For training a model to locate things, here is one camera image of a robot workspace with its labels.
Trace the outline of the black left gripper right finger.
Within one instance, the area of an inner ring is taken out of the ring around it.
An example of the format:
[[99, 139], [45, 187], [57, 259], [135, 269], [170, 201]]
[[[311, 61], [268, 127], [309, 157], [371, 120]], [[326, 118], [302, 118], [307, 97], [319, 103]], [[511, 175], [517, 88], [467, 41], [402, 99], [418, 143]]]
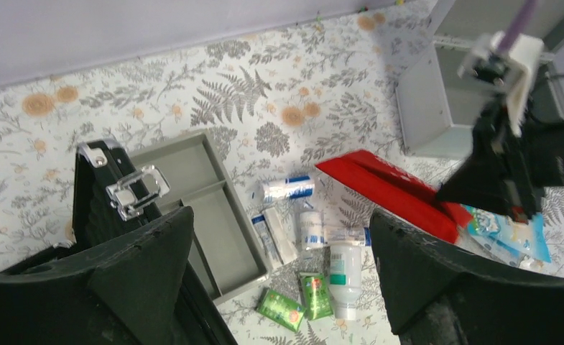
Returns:
[[564, 278], [468, 252], [381, 209], [369, 228], [402, 344], [564, 344]]

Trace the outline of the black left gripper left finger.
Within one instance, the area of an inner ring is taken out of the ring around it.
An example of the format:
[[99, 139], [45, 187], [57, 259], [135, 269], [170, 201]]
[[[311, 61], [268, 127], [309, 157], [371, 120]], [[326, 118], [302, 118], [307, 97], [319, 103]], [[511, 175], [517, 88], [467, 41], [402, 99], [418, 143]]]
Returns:
[[194, 213], [0, 274], [0, 344], [169, 344]]

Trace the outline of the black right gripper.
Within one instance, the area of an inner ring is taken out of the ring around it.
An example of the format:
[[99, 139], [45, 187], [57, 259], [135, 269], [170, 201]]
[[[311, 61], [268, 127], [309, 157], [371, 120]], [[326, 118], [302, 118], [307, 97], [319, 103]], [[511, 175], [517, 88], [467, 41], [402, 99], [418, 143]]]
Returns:
[[546, 189], [564, 187], [564, 119], [546, 122], [529, 111], [519, 129], [512, 131], [504, 104], [488, 104], [473, 127], [472, 154], [436, 198], [515, 221], [542, 213]]

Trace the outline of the blue white plastic packet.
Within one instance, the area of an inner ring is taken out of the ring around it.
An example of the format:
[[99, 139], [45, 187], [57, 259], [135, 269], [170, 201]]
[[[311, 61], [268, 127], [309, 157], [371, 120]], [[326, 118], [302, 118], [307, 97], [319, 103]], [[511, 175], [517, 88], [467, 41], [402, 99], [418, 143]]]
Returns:
[[515, 222], [508, 216], [464, 207], [473, 219], [466, 230], [492, 254], [508, 254], [508, 263], [519, 263], [527, 255], [543, 262], [551, 262], [544, 236], [544, 218], [537, 213], [527, 223]]

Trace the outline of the red first aid pouch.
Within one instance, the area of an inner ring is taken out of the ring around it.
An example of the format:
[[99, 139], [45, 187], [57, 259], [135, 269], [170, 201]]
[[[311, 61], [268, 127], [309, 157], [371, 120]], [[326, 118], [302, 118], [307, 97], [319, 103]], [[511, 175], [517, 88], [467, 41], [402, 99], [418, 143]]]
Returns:
[[455, 244], [473, 216], [460, 204], [439, 201], [419, 178], [361, 149], [330, 158], [317, 169], [430, 235]]

